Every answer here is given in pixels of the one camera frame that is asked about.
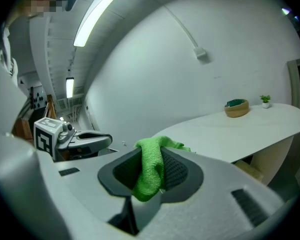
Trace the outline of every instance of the white wall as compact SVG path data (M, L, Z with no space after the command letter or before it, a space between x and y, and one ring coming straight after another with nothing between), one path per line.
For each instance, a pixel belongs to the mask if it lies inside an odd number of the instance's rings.
M78 122L81 130L93 130L91 123L89 122L89 119L87 117L86 106L84 106L84 105L80 108L79 117L78 117L77 122Z
M97 110L98 108L95 107L95 100L94 100L93 96L91 96L91 97L86 96L85 97L83 107L85 109L84 111L85 111L85 114L88 118L89 124L91 125L91 128L96 130L96 131L100 131L100 127L98 125L97 119L94 116L95 115L95 110Z
M291 103L286 62L300 58L300 40L274 0L173 0L167 6L208 57L195 58L162 7L115 47L109 43L105 50L112 52L90 73L87 99L100 130L113 136L112 148L220 112L232 99L255 105L259 95L271 95L275 103ZM129 29L129 22L121 27Z
M42 86L39 76L38 76L38 73L36 71L21 75L19 77L19 80L22 80L22 82L25 84L25 86L28 89L31 87L35 88L35 87Z
M82 129L82 128L81 128L81 125L79 124L79 122L70 122L70 124L71 124L77 131L85 130L85 129Z
M32 56L29 34L29 21L19 17L9 28L11 55L18 65L18 76L35 72L36 66Z
M30 93L28 91L28 88L25 84L18 82L19 89L24 93L24 95L28 98L30 96Z

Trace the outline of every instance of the black slot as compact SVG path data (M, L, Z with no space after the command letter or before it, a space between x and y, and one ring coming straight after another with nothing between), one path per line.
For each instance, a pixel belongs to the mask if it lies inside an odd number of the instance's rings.
M80 170L78 168L70 168L70 169L65 169L65 170L60 170L59 171L59 173L62 177L66 176L66 175L69 175L69 174L74 174L74 173L77 173L77 172L80 172Z
M80 140L84 140L84 139L91 139L95 137L102 137L102 135L88 132L88 133L80 134L78 137Z

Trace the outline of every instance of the white cable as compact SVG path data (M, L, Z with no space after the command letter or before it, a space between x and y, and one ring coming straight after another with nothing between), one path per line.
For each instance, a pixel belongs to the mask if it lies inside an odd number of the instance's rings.
M169 13L170 15L174 18L174 20L180 25L180 27L182 28L182 30L185 32L185 34L188 36L188 38L190 39L190 41L192 42L194 48L198 47L197 42L195 41L195 39L192 37L192 35L189 33L189 31L186 29L186 27L182 24L182 22L174 15L174 13L164 4L160 3L158 0L153 0L155 1L157 4L159 4L160 6L164 7Z

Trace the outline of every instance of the black vent grille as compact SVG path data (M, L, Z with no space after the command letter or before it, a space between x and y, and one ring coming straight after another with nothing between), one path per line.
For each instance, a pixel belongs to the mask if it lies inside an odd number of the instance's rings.
M268 216L260 205L243 189L231 192L232 196L255 227L264 222Z
M137 183L141 170L140 152L116 166L113 169L113 175L119 182L132 190Z
M186 180L188 168L166 153L162 153L162 158L164 163L164 189L168 191Z

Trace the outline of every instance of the white ceiling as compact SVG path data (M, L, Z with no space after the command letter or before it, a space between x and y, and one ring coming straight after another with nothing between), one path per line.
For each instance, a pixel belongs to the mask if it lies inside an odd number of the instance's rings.
M74 47L74 39L82 18L93 0L78 0L70 12L50 14L46 34L46 58L49 76L61 110L69 110L66 99L66 77L74 77L71 105L82 102L84 85L107 38L143 0L114 0L94 26L85 47Z

